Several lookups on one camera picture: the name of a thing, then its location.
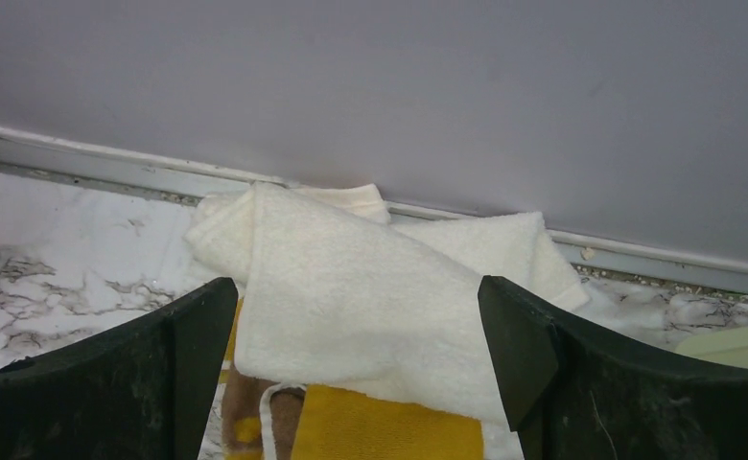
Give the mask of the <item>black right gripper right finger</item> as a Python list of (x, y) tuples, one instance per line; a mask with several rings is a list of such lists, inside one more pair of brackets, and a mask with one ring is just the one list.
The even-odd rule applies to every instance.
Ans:
[(665, 351), (484, 277), (503, 418), (527, 459), (748, 459), (748, 369)]

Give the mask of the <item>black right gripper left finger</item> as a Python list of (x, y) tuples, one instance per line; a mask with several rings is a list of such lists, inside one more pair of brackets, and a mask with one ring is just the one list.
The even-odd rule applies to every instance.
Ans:
[(0, 369), (0, 459), (195, 459), (238, 303), (228, 278)]

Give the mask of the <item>white terry towel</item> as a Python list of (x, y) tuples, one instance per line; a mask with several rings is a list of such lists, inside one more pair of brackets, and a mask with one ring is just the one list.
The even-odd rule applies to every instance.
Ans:
[(520, 450), (502, 426), (481, 279), (504, 277), (566, 311), (589, 299), (540, 214), (394, 223), (373, 185), (210, 195), (185, 239), (243, 290), (238, 372), (474, 419), (480, 459)]

